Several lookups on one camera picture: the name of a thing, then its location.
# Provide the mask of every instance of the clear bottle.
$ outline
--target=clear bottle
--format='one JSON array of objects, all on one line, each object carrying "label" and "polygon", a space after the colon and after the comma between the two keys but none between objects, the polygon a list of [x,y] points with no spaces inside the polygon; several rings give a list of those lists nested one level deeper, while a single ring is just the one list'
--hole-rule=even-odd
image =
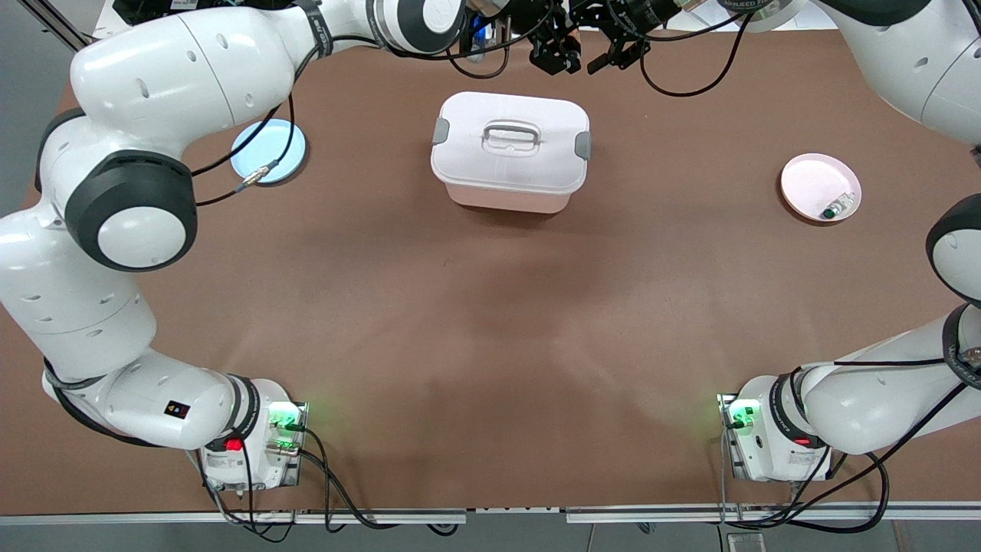
[{"label": "clear bottle", "polygon": [[831,202],[827,207],[821,211],[821,218],[825,220],[832,220],[852,206],[855,203],[854,192],[842,193],[837,199]]}]

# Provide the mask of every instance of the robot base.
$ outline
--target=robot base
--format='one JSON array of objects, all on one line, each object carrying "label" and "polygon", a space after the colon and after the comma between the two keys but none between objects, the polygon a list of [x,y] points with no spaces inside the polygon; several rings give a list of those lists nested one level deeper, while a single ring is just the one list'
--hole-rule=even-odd
[{"label": "robot base", "polygon": [[[809,449],[788,439],[777,428],[770,412],[770,388],[776,376],[755,377],[743,387],[739,396],[720,396],[724,424],[723,435],[729,439],[733,476],[754,481],[803,481],[817,469],[824,449]],[[740,429],[725,429],[740,420]],[[825,479],[831,467],[831,455],[824,459],[814,480]]]},{"label": "robot base", "polygon": [[241,441],[240,450],[212,451],[201,448],[204,474],[215,490],[244,491],[248,487],[246,459],[252,468],[252,489],[263,490],[292,486],[299,482],[299,449],[303,446],[302,431],[276,427],[271,418],[283,408],[294,409],[292,423],[306,424],[306,403],[292,403],[279,384],[268,379],[254,379],[259,391],[260,405],[252,432]]}]

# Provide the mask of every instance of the brown tabletop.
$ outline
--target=brown tabletop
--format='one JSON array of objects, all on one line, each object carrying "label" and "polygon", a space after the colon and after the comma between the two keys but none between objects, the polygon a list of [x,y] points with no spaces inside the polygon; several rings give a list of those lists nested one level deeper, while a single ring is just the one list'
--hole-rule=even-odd
[{"label": "brown tabletop", "polygon": [[[649,68],[664,86],[697,87],[731,40],[655,44]],[[586,34],[587,57],[604,48]],[[190,254],[139,277],[154,347],[309,401],[362,506],[717,502],[716,393],[957,304],[923,244],[981,173],[966,146],[880,100],[836,32],[751,35],[726,81],[693,99],[658,95],[637,68],[551,78],[525,55],[487,82],[375,51],[313,64],[295,91],[302,175],[203,208]],[[449,199],[430,138],[440,105],[466,89],[586,109],[594,157],[564,211]],[[219,156],[236,132],[186,162]],[[818,228],[781,205],[780,169],[808,151],[861,179],[850,220]],[[235,182],[222,167],[199,197]],[[182,452],[73,422],[42,393],[37,350],[6,313],[0,324],[0,514],[212,509]],[[981,474],[964,469],[979,427],[911,443],[890,461],[893,499],[981,498]],[[319,481],[307,473],[259,506],[316,508]],[[871,500],[875,487],[841,498]],[[741,482],[730,499],[787,492]]]}]

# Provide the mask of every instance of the black square sticker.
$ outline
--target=black square sticker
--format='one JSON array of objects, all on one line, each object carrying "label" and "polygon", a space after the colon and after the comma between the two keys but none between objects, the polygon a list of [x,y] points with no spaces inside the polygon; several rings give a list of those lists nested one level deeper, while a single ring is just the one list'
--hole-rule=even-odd
[{"label": "black square sticker", "polygon": [[190,407],[188,405],[182,405],[177,401],[171,401],[170,403],[167,403],[167,407],[164,409],[164,414],[184,419],[187,417],[187,411],[189,410]]}]

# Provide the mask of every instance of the white round joint cap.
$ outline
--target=white round joint cap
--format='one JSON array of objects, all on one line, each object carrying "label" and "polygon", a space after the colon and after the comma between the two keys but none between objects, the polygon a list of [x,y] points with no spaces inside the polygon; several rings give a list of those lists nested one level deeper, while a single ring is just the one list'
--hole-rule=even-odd
[{"label": "white round joint cap", "polygon": [[933,246],[933,265],[948,286],[972,299],[981,299],[981,231],[955,230]]},{"label": "white round joint cap", "polygon": [[425,0],[423,3],[423,21],[426,22],[426,27],[439,34],[450,30],[456,22],[456,6],[458,5],[452,0]]},{"label": "white round joint cap", "polygon": [[124,209],[99,228],[102,253],[130,268],[148,268],[171,260],[186,239],[180,219],[157,207]]}]

